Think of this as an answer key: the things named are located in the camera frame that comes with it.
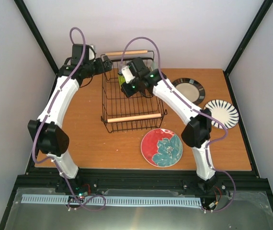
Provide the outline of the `plain lime green plate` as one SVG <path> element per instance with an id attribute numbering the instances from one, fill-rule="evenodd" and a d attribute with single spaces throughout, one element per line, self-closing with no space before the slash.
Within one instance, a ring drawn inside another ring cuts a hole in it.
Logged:
<path id="1" fill-rule="evenodd" d="M 125 78 L 122 74 L 118 74 L 118 82 L 119 82 L 119 87 L 121 87 L 126 81 Z"/>

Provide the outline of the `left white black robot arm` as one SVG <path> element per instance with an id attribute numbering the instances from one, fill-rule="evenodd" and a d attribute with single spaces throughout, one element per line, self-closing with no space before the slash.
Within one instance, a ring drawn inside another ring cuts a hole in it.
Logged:
<path id="1" fill-rule="evenodd" d="M 58 168 L 62 177 L 68 178 L 66 187 L 73 193 L 79 192 L 83 181 L 77 177 L 78 166 L 69 151 L 69 137 L 63 131 L 63 120 L 75 93 L 83 86 L 84 79 L 92 79 L 112 69 L 107 56 L 96 57 L 94 45 L 74 44 L 71 57 L 67 58 L 57 74 L 52 95 L 36 120 L 30 120 L 28 130 L 33 140 L 32 158 L 36 164 L 39 150 Z"/>

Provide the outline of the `mint green flower plate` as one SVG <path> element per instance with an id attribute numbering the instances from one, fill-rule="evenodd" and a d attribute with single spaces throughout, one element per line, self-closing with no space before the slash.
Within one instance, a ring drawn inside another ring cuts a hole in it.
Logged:
<path id="1" fill-rule="evenodd" d="M 153 70 L 155 70 L 155 69 L 157 69 L 158 68 L 158 66 L 157 66 L 157 64 L 156 64 L 156 62 L 152 62 L 151 63 L 151 65 L 149 66 L 149 69 L 150 69 L 150 71 L 153 71 Z"/>

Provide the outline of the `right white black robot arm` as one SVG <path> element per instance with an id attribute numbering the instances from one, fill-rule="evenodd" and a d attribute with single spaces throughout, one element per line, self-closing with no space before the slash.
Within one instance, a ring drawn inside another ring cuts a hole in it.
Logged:
<path id="1" fill-rule="evenodd" d="M 125 79 L 121 88 L 126 97 L 136 92 L 148 91 L 179 116 L 185 125 L 181 134 L 182 141 L 192 149 L 196 162 L 196 174 L 199 178 L 197 186 L 203 192 L 212 190 L 216 182 L 216 172 L 209 148 L 211 111 L 201 109 L 189 101 L 160 69 L 150 70 L 140 57 L 121 65 L 118 73 Z"/>

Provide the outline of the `black wire dish rack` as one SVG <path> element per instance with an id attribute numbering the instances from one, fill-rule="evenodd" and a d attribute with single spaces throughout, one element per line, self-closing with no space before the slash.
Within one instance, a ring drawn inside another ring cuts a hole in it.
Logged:
<path id="1" fill-rule="evenodd" d="M 139 92 L 127 98 L 118 82 L 118 69 L 136 57 L 141 57 L 147 67 L 154 61 L 152 50 L 127 51 L 121 62 L 122 51 L 107 52 L 113 62 L 111 71 L 102 74 L 101 121 L 109 133 L 129 130 L 156 129 L 162 124 L 167 110 L 161 99 L 153 95 L 144 97 Z"/>

